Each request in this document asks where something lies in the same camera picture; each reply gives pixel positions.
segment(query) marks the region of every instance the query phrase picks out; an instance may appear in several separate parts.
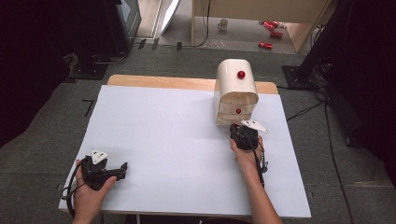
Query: gray carpet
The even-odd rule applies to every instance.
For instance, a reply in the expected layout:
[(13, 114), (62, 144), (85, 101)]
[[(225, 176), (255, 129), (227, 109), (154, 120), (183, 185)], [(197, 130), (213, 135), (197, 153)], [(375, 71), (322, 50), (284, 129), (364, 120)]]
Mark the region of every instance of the gray carpet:
[[(134, 47), (122, 62), (107, 68), (103, 81), (63, 83), (29, 129), (0, 148), (0, 223), (71, 223), (57, 209), (62, 187), (84, 137), (89, 103), (114, 74), (215, 78), (221, 61), (250, 62), (256, 80), (286, 86), (281, 65), (299, 65), (304, 56), (220, 49)], [(279, 89), (286, 117), (317, 103), (313, 92)], [(364, 148), (345, 146), (345, 134), (329, 107), (333, 151), (355, 223), (394, 223), (396, 191), (384, 165)], [(332, 163), (324, 105), (289, 121), (312, 218), (285, 223), (350, 223), (346, 201)], [(106, 223), (123, 223), (125, 215), (105, 215)]]

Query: person's left hand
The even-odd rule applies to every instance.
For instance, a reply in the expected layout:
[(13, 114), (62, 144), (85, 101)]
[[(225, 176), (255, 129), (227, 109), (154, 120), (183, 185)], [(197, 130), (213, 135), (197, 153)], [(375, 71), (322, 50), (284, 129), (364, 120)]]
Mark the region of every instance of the person's left hand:
[(111, 176), (102, 188), (96, 191), (91, 189), (88, 185), (83, 185), (84, 179), (82, 178), (81, 166), (79, 166), (76, 172), (76, 179), (77, 187), (82, 186), (78, 188), (73, 195), (76, 210), (73, 223), (91, 223), (99, 213), (106, 194), (116, 183), (117, 178), (115, 176)]

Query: white tag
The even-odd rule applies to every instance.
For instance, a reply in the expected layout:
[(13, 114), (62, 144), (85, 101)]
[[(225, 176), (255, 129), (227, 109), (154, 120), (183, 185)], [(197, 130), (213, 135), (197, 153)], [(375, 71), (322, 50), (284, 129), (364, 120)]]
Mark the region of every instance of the white tag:
[(98, 150), (91, 150), (93, 164), (97, 164), (108, 157), (108, 154)]
[(248, 128), (268, 133), (268, 130), (266, 128), (264, 128), (257, 120), (254, 120), (254, 119), (244, 120), (244, 119), (242, 119), (241, 123), (246, 125)]

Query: black controller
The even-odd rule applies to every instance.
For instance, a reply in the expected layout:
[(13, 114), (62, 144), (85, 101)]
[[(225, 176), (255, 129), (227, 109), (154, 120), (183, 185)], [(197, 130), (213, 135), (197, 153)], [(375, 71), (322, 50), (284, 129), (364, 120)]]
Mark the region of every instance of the black controller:
[(99, 190), (105, 182), (111, 177), (115, 176), (117, 180), (125, 179), (128, 163), (125, 162), (120, 169), (107, 170), (107, 159), (93, 164), (92, 157), (86, 156), (87, 160), (81, 161), (81, 170), (84, 182), (94, 190)]
[(257, 130), (248, 128), (247, 126), (232, 124), (230, 126), (230, 133), (236, 145), (243, 150), (251, 150), (257, 148), (259, 145), (259, 132)]

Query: red knob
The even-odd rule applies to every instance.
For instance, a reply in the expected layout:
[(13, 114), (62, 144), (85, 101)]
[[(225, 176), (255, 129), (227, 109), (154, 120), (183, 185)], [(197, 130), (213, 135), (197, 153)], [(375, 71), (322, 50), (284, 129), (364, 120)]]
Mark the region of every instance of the red knob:
[(245, 77), (245, 72), (244, 71), (239, 71), (238, 72), (238, 78), (242, 79)]

